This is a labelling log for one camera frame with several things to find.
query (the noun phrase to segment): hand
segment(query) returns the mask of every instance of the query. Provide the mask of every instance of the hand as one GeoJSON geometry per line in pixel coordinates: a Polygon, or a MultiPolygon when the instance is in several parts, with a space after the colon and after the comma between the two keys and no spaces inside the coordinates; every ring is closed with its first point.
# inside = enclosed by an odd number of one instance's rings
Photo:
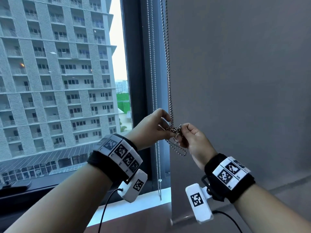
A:
{"type": "Polygon", "coordinates": [[[138,150],[148,148],[159,140],[175,136],[173,132],[165,131],[169,127],[166,121],[171,121],[169,114],[163,109],[157,109],[145,117],[125,137],[132,141],[138,150]]]}
{"type": "Polygon", "coordinates": [[[193,160],[201,170],[204,170],[205,165],[210,161],[212,157],[217,155],[216,150],[213,148],[210,141],[195,126],[190,123],[185,123],[181,126],[180,134],[177,134],[177,142],[183,148],[188,148],[193,160]]]}

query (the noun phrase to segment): wristband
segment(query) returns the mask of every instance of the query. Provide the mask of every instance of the wristband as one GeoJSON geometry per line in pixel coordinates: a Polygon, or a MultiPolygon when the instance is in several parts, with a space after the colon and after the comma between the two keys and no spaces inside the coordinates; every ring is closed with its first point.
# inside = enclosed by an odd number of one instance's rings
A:
{"type": "Polygon", "coordinates": [[[234,203],[251,185],[255,184],[250,170],[233,157],[224,154],[214,156],[204,167],[209,181],[207,185],[213,199],[234,203]]]}
{"type": "Polygon", "coordinates": [[[102,170],[112,182],[128,182],[142,164],[136,150],[123,136],[110,134],[100,140],[87,162],[102,170]]]}

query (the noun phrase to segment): sky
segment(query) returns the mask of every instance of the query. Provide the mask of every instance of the sky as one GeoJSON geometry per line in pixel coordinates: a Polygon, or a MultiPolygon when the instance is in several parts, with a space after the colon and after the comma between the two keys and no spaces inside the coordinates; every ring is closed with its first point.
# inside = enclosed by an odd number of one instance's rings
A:
{"type": "Polygon", "coordinates": [[[120,0],[111,1],[109,13],[114,15],[109,35],[111,45],[117,46],[112,55],[112,64],[114,67],[115,81],[118,82],[127,80],[120,0]]]}

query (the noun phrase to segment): roof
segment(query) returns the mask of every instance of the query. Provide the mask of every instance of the roof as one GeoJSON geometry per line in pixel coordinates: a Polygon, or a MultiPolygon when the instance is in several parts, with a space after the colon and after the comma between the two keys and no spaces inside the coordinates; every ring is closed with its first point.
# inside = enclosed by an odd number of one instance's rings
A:
{"type": "Polygon", "coordinates": [[[97,142],[3,161],[0,162],[0,173],[93,152],[94,144],[96,143],[97,142]]]}

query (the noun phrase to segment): white high-rise building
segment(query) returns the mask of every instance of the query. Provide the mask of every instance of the white high-rise building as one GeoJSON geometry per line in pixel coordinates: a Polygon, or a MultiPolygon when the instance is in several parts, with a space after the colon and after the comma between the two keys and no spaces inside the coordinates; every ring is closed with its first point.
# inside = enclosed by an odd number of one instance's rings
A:
{"type": "Polygon", "coordinates": [[[0,0],[0,161],[120,132],[110,4],[0,0]]]}
{"type": "Polygon", "coordinates": [[[127,80],[116,82],[116,92],[117,93],[128,93],[127,80]]]}

